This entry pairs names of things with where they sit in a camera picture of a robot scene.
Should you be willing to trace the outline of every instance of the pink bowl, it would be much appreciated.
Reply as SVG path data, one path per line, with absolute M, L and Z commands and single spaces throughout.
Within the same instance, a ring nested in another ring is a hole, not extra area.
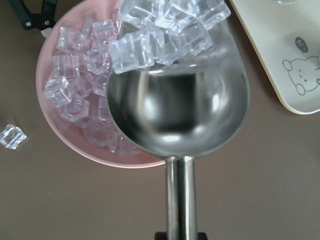
M 116 20 L 120 0 L 86 0 L 73 7 L 54 26 L 50 36 L 41 49 L 36 67 L 36 91 L 40 107 L 53 131 L 70 148 L 95 162 L 128 169 L 149 168 L 164 164 L 139 149 L 132 156 L 118 157 L 107 148 L 90 145 L 82 133 L 82 129 L 72 122 L 60 117 L 58 109 L 43 95 L 47 80 L 52 75 L 52 55 L 61 53 L 56 49 L 60 26 L 81 30 L 86 16 L 104 21 Z

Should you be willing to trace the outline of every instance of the bear face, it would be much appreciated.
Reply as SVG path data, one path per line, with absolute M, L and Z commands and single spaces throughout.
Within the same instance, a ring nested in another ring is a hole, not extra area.
M 320 63 L 318 56 L 306 59 L 297 58 L 292 61 L 283 60 L 282 64 L 287 70 L 297 92 L 305 95 L 320 85 Z

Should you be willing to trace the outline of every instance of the speech bubble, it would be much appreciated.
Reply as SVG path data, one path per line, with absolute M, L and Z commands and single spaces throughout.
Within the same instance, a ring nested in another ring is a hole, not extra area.
M 296 37 L 295 38 L 295 45 L 297 46 L 297 48 L 302 52 L 302 53 L 307 53 L 308 52 L 308 46 L 305 42 L 305 40 L 303 40 L 301 37 Z

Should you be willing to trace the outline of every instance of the white tray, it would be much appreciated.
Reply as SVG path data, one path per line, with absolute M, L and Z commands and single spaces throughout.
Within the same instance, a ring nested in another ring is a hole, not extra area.
M 230 2 L 281 103 L 296 114 L 320 111 L 320 0 Z

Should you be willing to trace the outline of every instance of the brown surface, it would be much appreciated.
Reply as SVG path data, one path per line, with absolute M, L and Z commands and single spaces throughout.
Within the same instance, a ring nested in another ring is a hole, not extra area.
M 78 2 L 59 1 L 56 19 Z M 229 23 L 251 107 L 240 133 L 195 164 L 198 229 L 211 240 L 318 240 L 320 115 L 281 105 L 234 11 Z M 21 28 L 8 1 L 0 30 L 0 130 L 13 124 L 28 136 L 16 150 L 0 146 L 0 239 L 152 240 L 165 231 L 165 166 L 109 167 L 66 146 L 36 95 L 45 39 Z

